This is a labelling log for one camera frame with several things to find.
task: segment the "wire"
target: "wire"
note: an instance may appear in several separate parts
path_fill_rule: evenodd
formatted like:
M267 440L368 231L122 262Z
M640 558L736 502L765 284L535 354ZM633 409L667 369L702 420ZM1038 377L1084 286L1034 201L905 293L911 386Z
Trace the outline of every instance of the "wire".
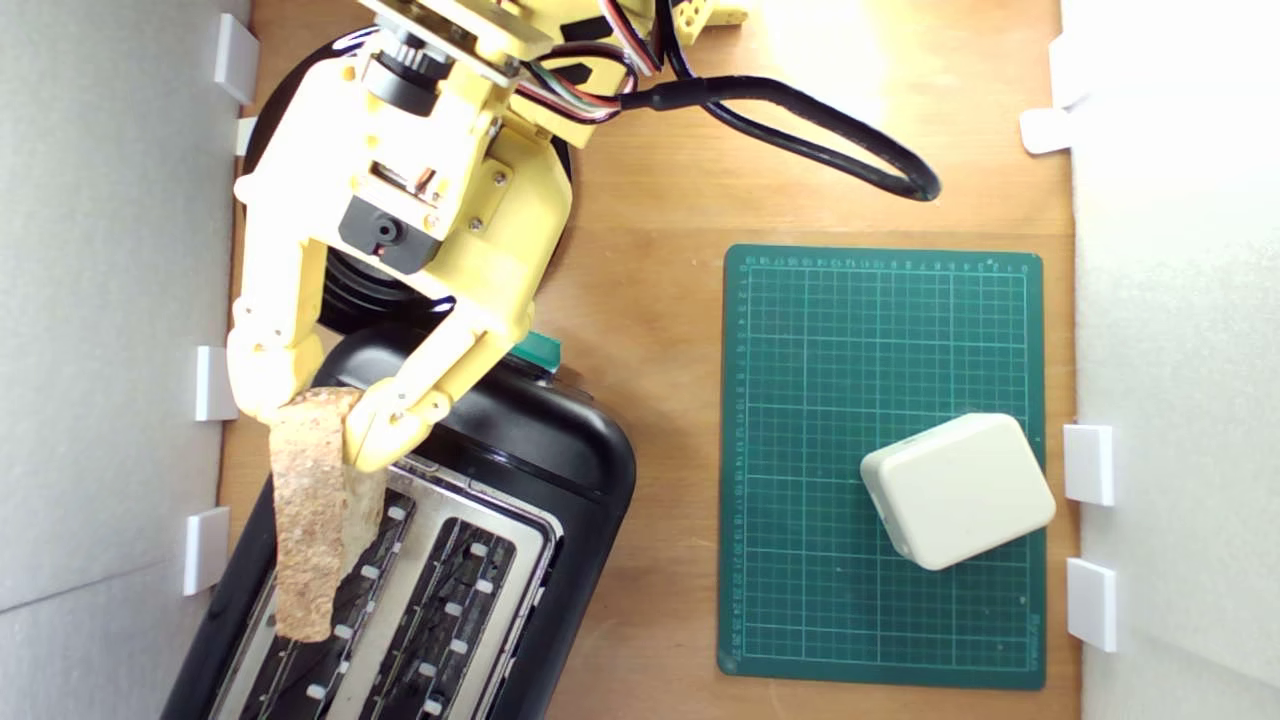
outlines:
M544 60L582 58L608 60L622 65L622 69L626 73L626 83L622 86L621 92L631 92L636 88L636 85L639 85L636 67L631 61L631 56L622 47L609 45L608 42L596 42L591 40L564 42L553 47L550 53L538 58L538 61L541 63Z
M655 4L662 5L666 1L669 0L657 0ZM627 49L627 54L631 55L636 67L640 68L640 72L645 77L649 77L662 70L662 59L654 54L645 38L640 37L640 32L631 24L626 10L618 5L618 0L599 0L599 3L600 14L608 20L609 27L613 28L613 35L618 36L623 47Z
M650 90L621 95L618 97L621 110L636 108L675 110L698 105L717 120L748 137L835 168L886 192L920 201L933 200L941 192L942 187L937 174L918 155L867 123L788 85L769 78L745 76L699 78L689 67L685 50L680 46L676 20L667 0L657 0L654 22L658 45L663 49L663 59L671 61L677 79L676 82L659 83ZM722 102L723 100L773 102L794 115L863 147L901 174L887 173L831 147L755 122L727 108Z
M525 63L527 77L517 86L517 92L526 100L536 102L558 115L579 123L596 124L611 120L621 111L617 96L599 96L588 92L559 76L556 69L547 68L543 60L563 60L594 58L622 65L626 77L621 92L630 94L636 88L636 68L627 53L607 42L566 42L550 53Z

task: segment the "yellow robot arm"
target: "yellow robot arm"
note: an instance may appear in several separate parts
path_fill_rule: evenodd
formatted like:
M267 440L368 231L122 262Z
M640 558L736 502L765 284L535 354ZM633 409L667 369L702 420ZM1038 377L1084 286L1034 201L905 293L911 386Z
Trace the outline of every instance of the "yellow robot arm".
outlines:
M330 251L452 296L448 318L347 418L348 462L375 470L416 447L529 332L571 200L550 137L585 143L593 126L513 91L524 61L599 10L596 0L361 3L384 29L306 73L236 184L244 274L228 366L237 404L264 421L311 383ZM622 79L603 63L591 82L612 94Z

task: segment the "green cutting mat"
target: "green cutting mat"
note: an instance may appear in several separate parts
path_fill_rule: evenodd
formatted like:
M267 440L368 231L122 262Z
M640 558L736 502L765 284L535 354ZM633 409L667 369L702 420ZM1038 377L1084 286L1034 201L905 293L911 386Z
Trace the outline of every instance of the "green cutting mat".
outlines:
M724 268L721 669L1043 687L1043 532L931 573L858 474L972 411L1018 418L1043 466L1039 258L739 245Z

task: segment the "white foam board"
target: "white foam board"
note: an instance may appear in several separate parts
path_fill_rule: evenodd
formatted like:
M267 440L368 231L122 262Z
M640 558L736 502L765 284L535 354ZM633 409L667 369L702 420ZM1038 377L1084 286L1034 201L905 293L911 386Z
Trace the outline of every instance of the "white foam board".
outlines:
M192 421L192 374L227 333L239 108L198 79L225 10L247 17L239 0L0 3L0 27L40 38L0 44L0 94L38 77L50 99L0 120L22 169L0 172L0 327L20 348L0 354L0 528L22 538L0 552L0 610L177 561L187 515L215 505L221 427ZM51 222L58 242L29 241Z
M1280 5L1098 6L1107 83L1071 110L1076 409L1123 429L1123 500L1082 506L1082 556L1123 578L1114 657L1181 653L1280 687ZM1116 707L1161 697L1108 688ZM1126 717L1187 716L1164 697ZM1120 716L1105 705L1085 720Z
M1085 720L1275 720L1280 688L1147 634L1120 652L1084 646Z
M206 597L174 560L0 612L0 717L159 717Z

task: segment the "wooden table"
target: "wooden table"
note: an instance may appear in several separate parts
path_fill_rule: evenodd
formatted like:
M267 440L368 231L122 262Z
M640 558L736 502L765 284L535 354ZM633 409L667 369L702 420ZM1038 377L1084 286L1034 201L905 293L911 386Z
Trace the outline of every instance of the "wooden table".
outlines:
M367 19L353 0L256 0L259 99L315 46ZM1057 0L759 0L746 27L712 31L691 50L703 74L780 77L890 132L942 177L942 197L928 205L736 136L696 110L625 115L577 155L576 211L536 328L564 342L566 363L626 429L639 479L550 717L1079 717L1080 653L1064 619L1064 559L1076 553L1078 525L1061 501L1055 432L1071 420L1075 397L1070 168L1065 156L1029 158L1018 135L1018 114L1048 102L1046 47L1057 32ZM1062 510L1048 533L1043 692L716 669L721 283L736 242L1044 259L1050 480ZM659 260L639 269L641 258ZM261 429L229 424L220 500L237 530L265 474Z

